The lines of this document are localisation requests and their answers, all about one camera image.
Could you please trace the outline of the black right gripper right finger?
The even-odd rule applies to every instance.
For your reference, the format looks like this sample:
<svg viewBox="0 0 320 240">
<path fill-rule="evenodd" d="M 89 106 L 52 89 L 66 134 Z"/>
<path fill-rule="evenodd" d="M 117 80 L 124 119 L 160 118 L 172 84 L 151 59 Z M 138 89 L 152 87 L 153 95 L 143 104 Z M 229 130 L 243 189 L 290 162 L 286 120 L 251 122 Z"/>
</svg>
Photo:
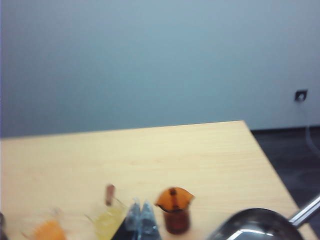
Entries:
<svg viewBox="0 0 320 240">
<path fill-rule="evenodd" d="M 139 239 L 140 240 L 160 240 L 157 221 L 153 207 L 148 200 L 145 200 L 139 218 Z"/>
</svg>

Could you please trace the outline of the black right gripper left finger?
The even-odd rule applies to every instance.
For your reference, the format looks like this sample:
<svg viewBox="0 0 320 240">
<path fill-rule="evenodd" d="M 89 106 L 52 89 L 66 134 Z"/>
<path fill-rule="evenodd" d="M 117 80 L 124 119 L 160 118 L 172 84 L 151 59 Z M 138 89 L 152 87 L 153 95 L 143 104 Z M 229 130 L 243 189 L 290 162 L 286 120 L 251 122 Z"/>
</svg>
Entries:
<svg viewBox="0 0 320 240">
<path fill-rule="evenodd" d="M 141 203 L 135 197 L 130 205 L 127 214 L 115 233 L 116 240 L 137 240 L 141 218 Z"/>
</svg>

